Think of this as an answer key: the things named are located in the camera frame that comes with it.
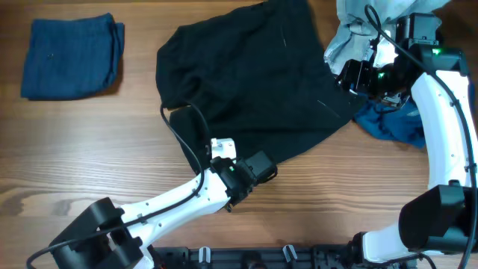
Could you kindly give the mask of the black shorts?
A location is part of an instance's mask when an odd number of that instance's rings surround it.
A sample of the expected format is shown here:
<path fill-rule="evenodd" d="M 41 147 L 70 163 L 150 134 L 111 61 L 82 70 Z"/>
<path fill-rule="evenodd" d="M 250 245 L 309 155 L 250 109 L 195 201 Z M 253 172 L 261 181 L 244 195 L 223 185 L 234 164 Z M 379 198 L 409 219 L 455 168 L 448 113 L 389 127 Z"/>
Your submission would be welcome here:
<path fill-rule="evenodd" d="M 364 105 L 335 83 L 311 15 L 306 1 L 264 1 L 183 25 L 158 50 L 158 92 L 193 171 L 209 165 L 212 138 L 232 139 L 241 158 L 282 162 Z"/>

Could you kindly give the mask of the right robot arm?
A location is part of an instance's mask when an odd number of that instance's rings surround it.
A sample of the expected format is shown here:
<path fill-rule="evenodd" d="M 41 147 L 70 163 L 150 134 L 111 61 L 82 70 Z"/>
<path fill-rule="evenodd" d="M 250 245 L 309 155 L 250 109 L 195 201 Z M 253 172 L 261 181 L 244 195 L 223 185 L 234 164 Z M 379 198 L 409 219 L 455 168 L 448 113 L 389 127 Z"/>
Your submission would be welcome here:
<path fill-rule="evenodd" d="M 390 108 L 412 99 L 418 107 L 429 159 L 427 191 L 408 202 L 396 223 L 355 235 L 343 265 L 383 268 L 433 255 L 460 255 L 461 268 L 477 251 L 477 135 L 468 100 L 469 71 L 460 49 L 436 38 L 439 20 L 412 13 L 398 20 L 389 42 L 394 62 L 347 61 L 340 87 Z"/>

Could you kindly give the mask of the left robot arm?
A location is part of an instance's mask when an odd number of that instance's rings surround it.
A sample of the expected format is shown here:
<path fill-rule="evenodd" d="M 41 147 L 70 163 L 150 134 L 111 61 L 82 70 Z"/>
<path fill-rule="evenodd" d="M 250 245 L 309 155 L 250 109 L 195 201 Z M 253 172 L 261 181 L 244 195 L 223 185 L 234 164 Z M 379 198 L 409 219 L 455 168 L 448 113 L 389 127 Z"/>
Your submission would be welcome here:
<path fill-rule="evenodd" d="M 143 202 L 115 206 L 106 197 L 87 207 L 51 243 L 59 268 L 153 268 L 149 246 L 181 225 L 230 209 L 277 174 L 260 151 L 213 158 L 195 179 Z"/>

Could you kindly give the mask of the blue crumpled garment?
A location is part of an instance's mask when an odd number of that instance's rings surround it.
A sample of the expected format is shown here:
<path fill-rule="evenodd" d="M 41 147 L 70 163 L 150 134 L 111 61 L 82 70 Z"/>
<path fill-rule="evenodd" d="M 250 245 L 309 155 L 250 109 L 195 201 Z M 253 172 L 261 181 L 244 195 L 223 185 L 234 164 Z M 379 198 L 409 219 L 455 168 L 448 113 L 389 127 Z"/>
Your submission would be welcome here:
<path fill-rule="evenodd" d="M 417 148 L 426 146 L 423 123 L 413 101 L 408 101 L 399 110 L 367 101 L 353 119 L 377 139 L 399 141 Z"/>

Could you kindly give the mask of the folded navy blue shorts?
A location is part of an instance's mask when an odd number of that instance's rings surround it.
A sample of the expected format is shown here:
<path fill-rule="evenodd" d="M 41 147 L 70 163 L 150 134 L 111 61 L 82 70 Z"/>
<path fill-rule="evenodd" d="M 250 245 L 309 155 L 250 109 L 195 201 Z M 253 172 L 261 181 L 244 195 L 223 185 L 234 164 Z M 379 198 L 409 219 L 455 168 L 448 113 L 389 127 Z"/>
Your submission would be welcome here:
<path fill-rule="evenodd" d="M 84 99 L 117 79 L 125 25 L 110 13 L 76 19 L 35 19 L 25 58 L 21 97 L 32 101 Z"/>

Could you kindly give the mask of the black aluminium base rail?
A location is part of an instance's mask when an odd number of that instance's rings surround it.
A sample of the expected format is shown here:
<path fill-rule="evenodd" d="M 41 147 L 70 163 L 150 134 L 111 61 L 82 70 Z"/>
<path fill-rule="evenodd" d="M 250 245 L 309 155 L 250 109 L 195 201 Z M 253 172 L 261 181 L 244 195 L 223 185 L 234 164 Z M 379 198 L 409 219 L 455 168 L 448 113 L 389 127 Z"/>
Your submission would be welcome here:
<path fill-rule="evenodd" d="M 319 247 L 273 248 L 148 247 L 155 268 L 166 269 L 340 269 L 340 250 Z"/>

